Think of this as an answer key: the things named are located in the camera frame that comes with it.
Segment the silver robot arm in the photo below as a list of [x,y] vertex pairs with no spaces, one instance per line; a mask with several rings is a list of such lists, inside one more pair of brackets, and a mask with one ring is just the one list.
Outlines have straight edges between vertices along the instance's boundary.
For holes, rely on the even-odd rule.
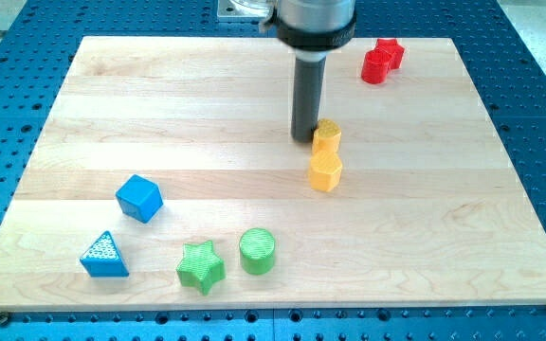
[[284,44],[302,51],[323,52],[348,44],[355,36],[355,0],[278,0],[259,23],[274,27]]

